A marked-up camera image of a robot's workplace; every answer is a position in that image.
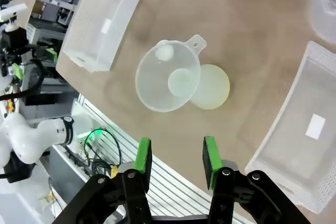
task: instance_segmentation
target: plastic tray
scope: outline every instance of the plastic tray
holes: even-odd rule
[[[89,72],[109,71],[139,0],[80,0],[64,53]]]
[[[245,172],[263,170],[320,213],[336,193],[336,55],[310,41],[278,116]]]

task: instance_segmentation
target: translucent plastic funnel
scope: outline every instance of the translucent plastic funnel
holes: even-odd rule
[[[141,60],[135,88],[141,102],[158,112],[173,111],[195,93],[201,66],[198,54],[206,47],[200,35],[187,42],[163,40]]]

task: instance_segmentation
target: funnel handle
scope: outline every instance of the funnel handle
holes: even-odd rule
[[[206,41],[200,35],[197,34],[194,35],[185,44],[197,55],[206,47]]]

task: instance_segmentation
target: white label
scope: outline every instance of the white label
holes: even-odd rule
[[[319,115],[313,114],[311,117],[306,135],[318,140],[323,129],[325,118],[320,117]]]
[[[101,32],[102,32],[103,34],[107,34],[107,32],[108,32],[108,30],[109,30],[109,28],[110,28],[111,22],[112,22],[112,20],[110,20],[110,19],[108,19],[108,18],[105,19],[103,28],[101,29]]]

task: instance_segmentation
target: clear plastic container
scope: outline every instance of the clear plastic container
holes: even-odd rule
[[[173,111],[195,93],[201,75],[198,54],[206,47],[199,35],[187,42],[163,40],[147,52],[135,75],[142,103],[158,112]]]
[[[312,29],[325,41],[336,43],[336,0],[311,0]]]
[[[310,41],[278,116],[245,172],[263,170],[320,213],[336,193],[336,56]]]
[[[139,0],[80,0],[64,53],[89,72],[109,71]]]

